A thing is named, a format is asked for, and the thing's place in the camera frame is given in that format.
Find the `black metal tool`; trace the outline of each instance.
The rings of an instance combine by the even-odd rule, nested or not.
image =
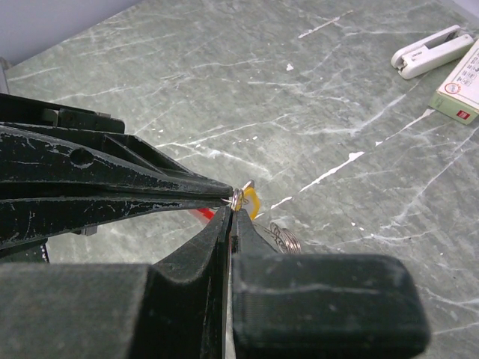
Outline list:
[[[0,94],[0,358],[412,358],[430,338],[412,278],[377,255],[289,255],[228,185],[116,119]],[[49,236],[220,207],[153,265],[41,265]]]

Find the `table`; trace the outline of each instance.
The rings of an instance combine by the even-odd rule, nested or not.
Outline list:
[[[435,1],[148,0],[7,77],[12,94],[125,120],[200,174],[253,178],[258,222],[288,227],[305,252],[399,258],[434,332],[423,358],[469,359],[479,351],[479,123],[427,108],[454,64],[405,81],[389,63],[453,24],[467,26]],[[52,238],[49,254],[152,263],[200,229],[187,212],[159,213]]]

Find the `yellow object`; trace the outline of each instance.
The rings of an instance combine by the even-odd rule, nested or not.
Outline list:
[[[256,191],[253,187],[247,187],[244,190],[244,196],[242,199],[242,208],[246,209],[246,212],[249,214],[249,218],[254,220],[260,211],[261,201],[257,196]]]

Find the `stapler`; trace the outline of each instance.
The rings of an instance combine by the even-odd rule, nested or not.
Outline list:
[[[458,25],[451,26],[397,50],[391,65],[409,80],[464,56],[474,43]]]

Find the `box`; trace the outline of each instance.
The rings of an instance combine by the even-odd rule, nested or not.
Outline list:
[[[436,90],[429,106],[465,125],[479,116],[479,40]]]

